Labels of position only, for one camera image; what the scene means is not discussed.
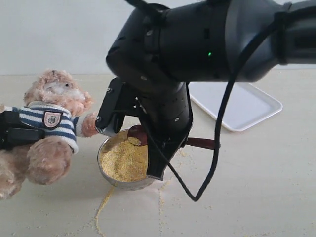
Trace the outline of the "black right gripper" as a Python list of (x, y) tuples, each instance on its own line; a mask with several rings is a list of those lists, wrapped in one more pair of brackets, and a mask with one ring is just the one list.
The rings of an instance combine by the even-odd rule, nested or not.
[(163, 180), (167, 161), (184, 146), (192, 126), (192, 110), (188, 87), (184, 82), (151, 84), (138, 81), (136, 85), (120, 82), (118, 98), (118, 129), (125, 116), (145, 120), (151, 134), (147, 138), (149, 178)]

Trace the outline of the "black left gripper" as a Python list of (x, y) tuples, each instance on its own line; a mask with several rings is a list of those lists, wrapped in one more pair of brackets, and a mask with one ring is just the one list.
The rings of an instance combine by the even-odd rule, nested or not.
[(0, 114), (0, 148), (10, 150), (15, 146), (35, 143), (45, 137), (42, 130), (20, 128), (18, 112)]

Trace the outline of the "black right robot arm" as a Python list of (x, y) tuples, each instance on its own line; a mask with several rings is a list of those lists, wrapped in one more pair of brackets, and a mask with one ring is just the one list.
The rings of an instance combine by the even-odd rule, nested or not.
[(193, 121), (188, 84), (228, 81), (250, 41), (273, 21), (281, 26), (254, 51), (239, 82), (256, 82), (280, 64), (316, 61), (316, 16), (290, 22), (313, 0), (280, 5), (272, 0), (206, 0), (167, 8), (140, 3), (106, 56), (110, 70), (140, 101), (148, 143), (149, 177), (161, 180)]

